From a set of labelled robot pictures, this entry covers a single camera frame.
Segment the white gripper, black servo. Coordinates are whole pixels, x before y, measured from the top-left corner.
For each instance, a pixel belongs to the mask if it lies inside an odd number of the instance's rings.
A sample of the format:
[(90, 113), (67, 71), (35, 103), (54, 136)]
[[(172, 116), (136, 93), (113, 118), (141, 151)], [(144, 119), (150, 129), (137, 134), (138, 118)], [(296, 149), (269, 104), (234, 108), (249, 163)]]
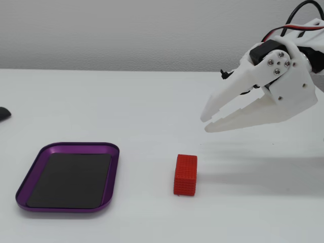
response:
[(200, 116), (209, 121), (220, 108), (254, 85), (265, 93), (244, 108), (205, 127), (208, 133), (224, 132), (264, 124), (285, 122), (317, 103), (310, 73), (318, 73), (318, 50), (297, 39), (277, 36), (254, 47), (225, 80), (225, 88), (214, 91)]

